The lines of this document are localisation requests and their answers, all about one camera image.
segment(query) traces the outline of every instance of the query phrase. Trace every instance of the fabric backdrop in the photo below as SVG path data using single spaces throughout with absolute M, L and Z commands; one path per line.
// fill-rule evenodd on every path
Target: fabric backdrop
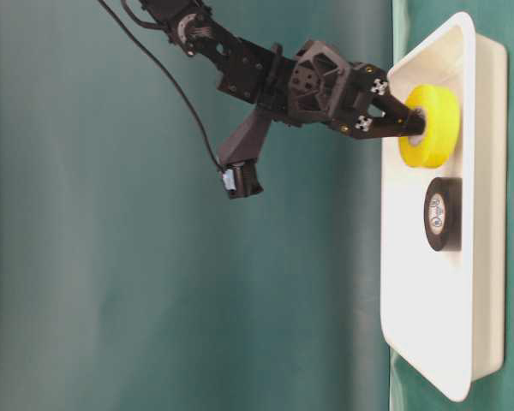
M 289 56 L 323 39 L 391 64 L 388 0 L 210 4 Z M 134 29 L 217 146 L 250 107 Z M 380 144 L 276 124 L 258 170 L 261 196 L 226 199 L 96 1 L 0 0 L 0 411 L 387 409 Z

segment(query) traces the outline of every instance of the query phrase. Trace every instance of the black cable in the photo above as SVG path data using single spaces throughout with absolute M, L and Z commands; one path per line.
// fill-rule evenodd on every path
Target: black cable
M 161 24 L 151 23 L 149 21 L 143 21 L 139 19 L 135 15 L 135 13 L 132 11 L 132 9 L 128 5 L 128 0 L 122 0 L 122 7 L 124 11 L 128 14 L 129 17 L 131 17 L 131 20 L 133 20 L 135 23 L 137 23 L 139 26 L 143 28 L 148 28 L 149 30 L 165 30 L 167 31 L 167 27 L 163 26 Z
M 120 28 L 128 35 L 128 37 L 145 53 L 148 58 L 150 58 L 165 74 L 165 76 L 171 81 L 179 95 L 184 100 L 185 104 L 188 107 L 188 110 L 192 114 L 194 120 L 198 124 L 198 127 L 200 128 L 200 131 L 202 133 L 202 138 L 204 139 L 204 144 L 206 145 L 207 152 L 209 153 L 210 158 L 212 159 L 213 163 L 217 167 L 217 169 L 220 172 L 224 172 L 224 167 L 219 164 L 217 159 L 215 158 L 215 155 L 213 154 L 213 149 L 210 145 L 209 138 L 207 137 L 206 128 L 204 127 L 204 124 L 202 123 L 200 117 L 198 116 L 198 113 L 196 112 L 196 109 L 190 103 L 190 100 L 188 99 L 185 92 L 182 90 L 181 86 L 179 86 L 179 83 L 177 83 L 177 80 L 175 80 L 175 77 L 168 71 L 168 69 L 129 31 L 127 26 L 123 23 L 122 20 L 120 20 L 120 17 L 109 7 L 109 5 L 106 3 L 105 0 L 97 0 L 99 4 L 103 7 L 103 9 L 106 10 L 106 12 L 111 15 L 111 17 L 114 19 L 114 21 L 120 26 Z

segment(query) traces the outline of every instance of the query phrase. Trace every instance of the black tape roll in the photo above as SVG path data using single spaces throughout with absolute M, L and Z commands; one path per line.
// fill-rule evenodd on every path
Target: black tape roll
M 424 222 L 435 251 L 461 249 L 462 188 L 460 178 L 434 178 L 428 186 Z

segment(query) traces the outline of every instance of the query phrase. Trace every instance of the black plastic part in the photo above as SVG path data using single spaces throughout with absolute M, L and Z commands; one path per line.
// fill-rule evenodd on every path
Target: black plastic part
M 242 199 L 263 192 L 263 187 L 257 180 L 257 169 L 254 160 L 232 164 L 229 166 L 229 170 L 232 170 L 236 186 L 234 190 L 227 190 L 231 200 Z
M 437 201 L 438 194 L 443 202 Z M 424 225 L 434 251 L 459 251 L 463 210 L 463 183 L 460 178 L 435 178 L 430 183 L 424 205 Z M 433 226 L 441 227 L 439 233 Z

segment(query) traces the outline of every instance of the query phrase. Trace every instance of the white sticker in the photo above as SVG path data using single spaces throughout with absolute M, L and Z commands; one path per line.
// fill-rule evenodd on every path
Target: white sticker
M 428 225 L 436 235 L 441 234 L 445 225 L 445 202 L 441 194 L 436 193 L 428 203 Z

